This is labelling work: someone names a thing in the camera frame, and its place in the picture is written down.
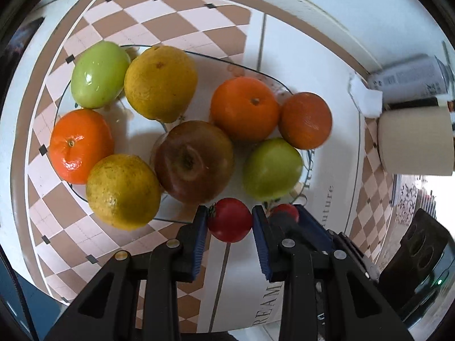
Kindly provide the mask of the red cherry tomato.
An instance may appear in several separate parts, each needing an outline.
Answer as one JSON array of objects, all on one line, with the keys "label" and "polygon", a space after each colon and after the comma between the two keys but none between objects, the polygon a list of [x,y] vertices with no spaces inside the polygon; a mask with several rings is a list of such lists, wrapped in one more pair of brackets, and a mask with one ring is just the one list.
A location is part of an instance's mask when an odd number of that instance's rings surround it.
[{"label": "red cherry tomato", "polygon": [[296,222],[299,221],[299,211],[297,210],[297,208],[292,205],[292,204],[280,204],[280,205],[277,205],[275,206],[272,210],[271,210],[271,215],[276,215],[278,213],[283,213],[287,216],[290,216],[291,218],[293,218]]},{"label": "red cherry tomato", "polygon": [[208,229],[222,242],[240,242],[253,226],[248,207],[238,199],[223,198],[208,210]]}]

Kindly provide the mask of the grey spray can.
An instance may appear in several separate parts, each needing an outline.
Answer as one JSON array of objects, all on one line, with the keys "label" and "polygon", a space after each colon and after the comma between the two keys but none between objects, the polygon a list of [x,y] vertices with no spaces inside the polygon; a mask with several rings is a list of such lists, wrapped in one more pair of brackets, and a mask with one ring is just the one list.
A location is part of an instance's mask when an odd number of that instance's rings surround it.
[{"label": "grey spray can", "polygon": [[454,71],[438,57],[418,55],[372,73],[367,82],[382,92],[383,104],[390,105],[448,94]]}]

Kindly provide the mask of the cream utensil holder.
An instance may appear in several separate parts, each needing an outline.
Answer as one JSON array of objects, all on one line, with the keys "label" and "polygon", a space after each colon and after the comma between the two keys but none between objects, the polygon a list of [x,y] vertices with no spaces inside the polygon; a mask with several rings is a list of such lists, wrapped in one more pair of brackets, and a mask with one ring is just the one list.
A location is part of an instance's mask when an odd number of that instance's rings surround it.
[{"label": "cream utensil holder", "polygon": [[449,110],[440,106],[384,112],[378,121],[379,157],[393,174],[450,176],[454,135]]}]

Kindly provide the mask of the white crumpled tissue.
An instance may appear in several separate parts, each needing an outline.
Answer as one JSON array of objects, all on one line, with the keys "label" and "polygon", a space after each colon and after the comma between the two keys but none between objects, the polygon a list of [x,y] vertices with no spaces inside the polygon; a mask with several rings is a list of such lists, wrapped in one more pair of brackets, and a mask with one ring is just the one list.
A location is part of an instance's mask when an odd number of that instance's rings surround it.
[{"label": "white crumpled tissue", "polygon": [[365,118],[379,118],[382,115],[382,92],[368,89],[359,75],[350,77],[348,93]]}]

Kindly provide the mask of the brownish orange fruit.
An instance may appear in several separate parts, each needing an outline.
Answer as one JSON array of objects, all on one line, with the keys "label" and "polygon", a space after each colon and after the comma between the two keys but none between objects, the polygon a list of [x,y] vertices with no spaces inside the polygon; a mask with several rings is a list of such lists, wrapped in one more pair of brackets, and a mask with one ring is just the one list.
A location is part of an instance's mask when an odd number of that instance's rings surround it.
[{"label": "brownish orange fruit", "polygon": [[296,149],[317,149],[331,134],[331,110],[319,95],[299,92],[283,103],[278,130]]}]

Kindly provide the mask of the checkered brown table mat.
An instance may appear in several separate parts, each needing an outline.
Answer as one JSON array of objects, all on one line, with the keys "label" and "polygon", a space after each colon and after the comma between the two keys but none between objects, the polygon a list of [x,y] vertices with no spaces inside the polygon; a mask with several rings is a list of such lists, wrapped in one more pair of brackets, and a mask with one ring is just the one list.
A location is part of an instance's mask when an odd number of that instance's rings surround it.
[{"label": "checkered brown table mat", "polygon": [[69,299],[44,340],[392,335],[375,266],[300,202],[308,162],[342,171],[337,116],[380,115],[382,93],[347,65],[301,93],[242,65],[261,7],[79,0],[44,45],[12,152],[37,279]]}]

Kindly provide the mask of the yellow lemon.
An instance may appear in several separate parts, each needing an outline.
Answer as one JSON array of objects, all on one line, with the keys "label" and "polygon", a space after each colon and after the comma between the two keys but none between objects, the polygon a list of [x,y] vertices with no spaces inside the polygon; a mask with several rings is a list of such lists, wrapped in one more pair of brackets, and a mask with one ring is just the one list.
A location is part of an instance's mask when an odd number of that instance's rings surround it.
[{"label": "yellow lemon", "polygon": [[143,117],[173,123],[190,105],[197,82],[197,68],[189,54],[158,45],[132,61],[124,78],[124,92]]}]

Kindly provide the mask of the yellow orange citrus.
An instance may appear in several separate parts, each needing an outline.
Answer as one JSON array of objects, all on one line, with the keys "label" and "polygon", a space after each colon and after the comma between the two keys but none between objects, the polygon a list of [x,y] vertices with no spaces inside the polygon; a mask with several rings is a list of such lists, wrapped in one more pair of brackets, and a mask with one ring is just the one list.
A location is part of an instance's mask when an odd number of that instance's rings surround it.
[{"label": "yellow orange citrus", "polygon": [[161,195],[157,176],[137,155],[107,156],[94,165],[86,184],[91,210],[106,224],[126,231],[154,219]]}]

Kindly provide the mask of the green apple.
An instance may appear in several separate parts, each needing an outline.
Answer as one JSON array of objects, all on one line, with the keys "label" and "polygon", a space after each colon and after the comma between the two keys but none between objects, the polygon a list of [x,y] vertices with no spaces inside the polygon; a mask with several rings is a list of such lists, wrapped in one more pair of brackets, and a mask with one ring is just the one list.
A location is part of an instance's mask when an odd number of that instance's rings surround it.
[{"label": "green apple", "polygon": [[282,198],[299,181],[304,162],[285,139],[260,142],[245,159],[242,184],[253,199],[265,202]]},{"label": "green apple", "polygon": [[128,53],[111,41],[99,41],[81,54],[71,78],[75,102],[87,109],[109,105],[123,90]]}]

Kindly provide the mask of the dark red apple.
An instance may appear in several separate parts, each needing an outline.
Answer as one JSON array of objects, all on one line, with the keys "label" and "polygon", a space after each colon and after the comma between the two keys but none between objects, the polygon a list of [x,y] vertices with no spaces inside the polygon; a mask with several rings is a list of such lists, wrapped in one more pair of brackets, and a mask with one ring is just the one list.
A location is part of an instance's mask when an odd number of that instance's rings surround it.
[{"label": "dark red apple", "polygon": [[218,127],[191,120],[167,133],[154,154],[153,166],[169,195],[200,205],[228,185],[234,173],[234,146]]}]

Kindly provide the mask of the orange tangerine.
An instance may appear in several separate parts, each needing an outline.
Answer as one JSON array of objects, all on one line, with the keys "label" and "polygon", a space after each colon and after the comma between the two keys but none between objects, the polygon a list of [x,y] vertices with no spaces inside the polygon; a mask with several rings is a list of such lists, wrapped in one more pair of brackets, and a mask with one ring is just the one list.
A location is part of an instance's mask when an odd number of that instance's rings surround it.
[{"label": "orange tangerine", "polygon": [[58,176],[84,185],[92,167],[114,153],[114,139],[105,118],[92,109],[73,110],[55,124],[49,159]]},{"label": "orange tangerine", "polygon": [[280,105],[262,81],[231,78],[217,87],[210,103],[210,121],[236,142],[261,142],[278,124]]}]

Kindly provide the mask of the floral oval ceramic plate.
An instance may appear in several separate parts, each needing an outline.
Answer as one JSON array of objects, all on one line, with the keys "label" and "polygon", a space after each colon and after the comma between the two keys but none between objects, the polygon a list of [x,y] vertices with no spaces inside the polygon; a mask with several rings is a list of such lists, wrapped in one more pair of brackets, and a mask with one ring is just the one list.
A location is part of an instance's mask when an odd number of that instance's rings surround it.
[{"label": "floral oval ceramic plate", "polygon": [[279,136],[285,100],[218,59],[155,45],[135,58],[99,41],[76,60],[76,108],[55,124],[48,157],[85,188],[95,215],[132,231],[154,217],[192,219],[199,205],[287,198],[301,147]]}]

